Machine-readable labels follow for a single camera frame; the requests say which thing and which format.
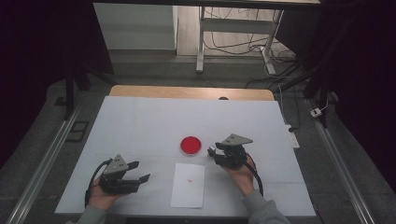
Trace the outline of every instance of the power strip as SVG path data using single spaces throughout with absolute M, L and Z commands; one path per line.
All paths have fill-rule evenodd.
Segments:
M 321 115 L 321 110 L 319 108 L 311 110 L 311 115 L 314 118 L 317 118 Z

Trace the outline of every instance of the wooden board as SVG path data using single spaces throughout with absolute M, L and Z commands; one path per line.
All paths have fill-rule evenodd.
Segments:
M 268 90 L 219 89 L 195 87 L 160 87 L 160 86 L 114 86 L 110 96 L 135 96 L 153 98 L 179 99 L 219 99 L 245 101 L 273 101 L 274 95 Z

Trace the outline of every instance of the white paper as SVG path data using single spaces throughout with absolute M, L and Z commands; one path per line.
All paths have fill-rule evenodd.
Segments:
M 204 203 L 205 167 L 176 163 L 172 207 L 200 208 Z

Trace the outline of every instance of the white wall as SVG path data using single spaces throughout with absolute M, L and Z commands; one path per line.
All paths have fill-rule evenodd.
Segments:
M 93 5 L 108 49 L 176 49 L 177 7 Z

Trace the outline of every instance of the metal rail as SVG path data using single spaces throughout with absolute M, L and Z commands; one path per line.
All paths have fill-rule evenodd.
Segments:
M 305 103 L 309 110 L 314 109 L 311 104 L 309 104 L 308 100 L 305 100 Z M 343 182 L 344 188 L 346 189 L 347 194 L 351 198 L 352 204 L 355 207 L 356 213 L 363 224 L 375 224 L 374 218 L 370 212 L 367 203 L 364 201 L 361 196 L 361 192 L 356 186 L 352 175 L 350 174 L 347 166 L 339 153 L 337 145 L 332 140 L 332 136 L 329 131 L 325 129 L 318 119 L 315 119 L 315 124 L 317 126 L 320 137 L 323 140 L 325 147 L 327 148 L 330 158 L 332 159 L 332 163 L 337 170 L 338 175 Z
M 35 173 L 27 184 L 25 190 L 23 191 L 22 196 L 15 205 L 14 210 L 8 218 L 7 223 L 9 224 L 17 224 L 23 223 L 26 219 L 35 198 L 38 195 L 38 192 L 41 190 L 41 187 L 44 184 L 44 181 L 47 178 L 48 173 L 52 167 L 52 164 L 55 162 L 62 145 L 64 144 L 64 140 L 66 139 L 67 134 L 69 133 L 76 117 L 81 109 L 81 105 L 86 98 L 87 92 L 81 91 L 77 97 L 77 105 L 73 113 L 71 114 L 69 120 L 65 120 L 55 137 L 53 138 L 51 144 L 49 145 L 49 149 L 44 155 L 41 162 L 38 164 L 35 169 Z

